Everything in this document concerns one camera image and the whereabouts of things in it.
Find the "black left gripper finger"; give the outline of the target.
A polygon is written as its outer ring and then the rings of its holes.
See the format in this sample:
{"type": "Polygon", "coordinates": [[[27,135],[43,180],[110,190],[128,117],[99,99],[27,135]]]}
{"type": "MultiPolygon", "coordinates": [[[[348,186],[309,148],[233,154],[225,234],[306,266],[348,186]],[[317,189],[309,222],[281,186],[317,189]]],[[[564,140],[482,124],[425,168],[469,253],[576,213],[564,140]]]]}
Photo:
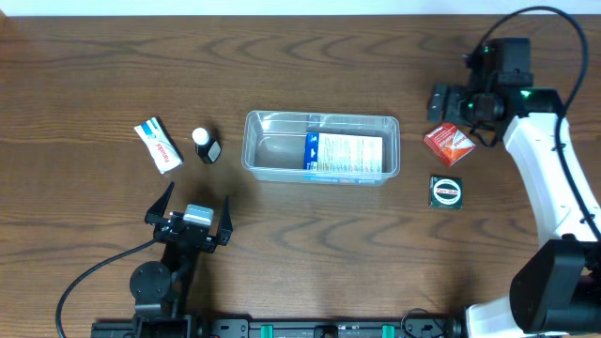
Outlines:
{"type": "Polygon", "coordinates": [[[219,231],[232,231],[233,230],[228,195],[224,199],[218,230],[219,231]]]}
{"type": "Polygon", "coordinates": [[[175,182],[172,181],[162,196],[147,210],[147,217],[162,217],[164,215],[174,188],[175,182]]]}

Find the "red medicine box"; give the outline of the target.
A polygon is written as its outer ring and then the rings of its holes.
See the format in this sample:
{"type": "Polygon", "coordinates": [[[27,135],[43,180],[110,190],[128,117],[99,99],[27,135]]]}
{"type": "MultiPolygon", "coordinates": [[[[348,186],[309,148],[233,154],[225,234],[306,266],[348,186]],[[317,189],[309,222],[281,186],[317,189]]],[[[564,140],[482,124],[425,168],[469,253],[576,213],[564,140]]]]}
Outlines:
{"type": "Polygon", "coordinates": [[[442,123],[424,136],[424,143],[451,167],[476,148],[476,144],[457,126],[442,123]]]}

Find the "green Zam-Buk ointment box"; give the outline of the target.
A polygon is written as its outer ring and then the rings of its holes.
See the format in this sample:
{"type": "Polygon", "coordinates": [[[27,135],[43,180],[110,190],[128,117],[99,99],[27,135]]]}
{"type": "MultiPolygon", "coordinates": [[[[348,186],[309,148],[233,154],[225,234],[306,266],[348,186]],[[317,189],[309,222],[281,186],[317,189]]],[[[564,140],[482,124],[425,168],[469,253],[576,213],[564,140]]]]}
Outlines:
{"type": "Polygon", "coordinates": [[[432,176],[429,180],[429,206],[460,210],[463,207],[463,181],[454,177],[432,176]]]}

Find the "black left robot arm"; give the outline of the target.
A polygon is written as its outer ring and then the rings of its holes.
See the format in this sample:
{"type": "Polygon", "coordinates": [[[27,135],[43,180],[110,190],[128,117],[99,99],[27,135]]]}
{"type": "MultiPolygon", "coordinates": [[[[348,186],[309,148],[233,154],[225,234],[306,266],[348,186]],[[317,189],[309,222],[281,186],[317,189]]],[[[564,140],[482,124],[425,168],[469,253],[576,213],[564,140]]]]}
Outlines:
{"type": "Polygon", "coordinates": [[[159,261],[146,262],[131,275],[134,337],[210,336],[207,321],[187,312],[187,298],[199,256],[214,253],[231,238],[229,200],[223,202],[217,233],[212,235],[211,208],[189,204],[183,212],[164,215],[174,188],[170,183],[146,212],[145,223],[154,227],[153,240],[162,243],[164,251],[159,261]]]}

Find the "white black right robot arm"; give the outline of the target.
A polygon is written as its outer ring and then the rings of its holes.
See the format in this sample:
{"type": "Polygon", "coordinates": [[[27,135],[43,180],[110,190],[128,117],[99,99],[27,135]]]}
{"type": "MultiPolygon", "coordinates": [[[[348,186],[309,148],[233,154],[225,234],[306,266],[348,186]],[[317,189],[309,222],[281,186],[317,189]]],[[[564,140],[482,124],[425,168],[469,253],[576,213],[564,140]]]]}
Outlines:
{"type": "Polygon", "coordinates": [[[526,38],[497,38],[470,54],[465,86],[438,84],[428,118],[494,131],[516,163],[540,248],[508,296],[465,314],[469,337],[600,331],[600,206],[583,175],[556,90],[536,88],[526,38]]]}

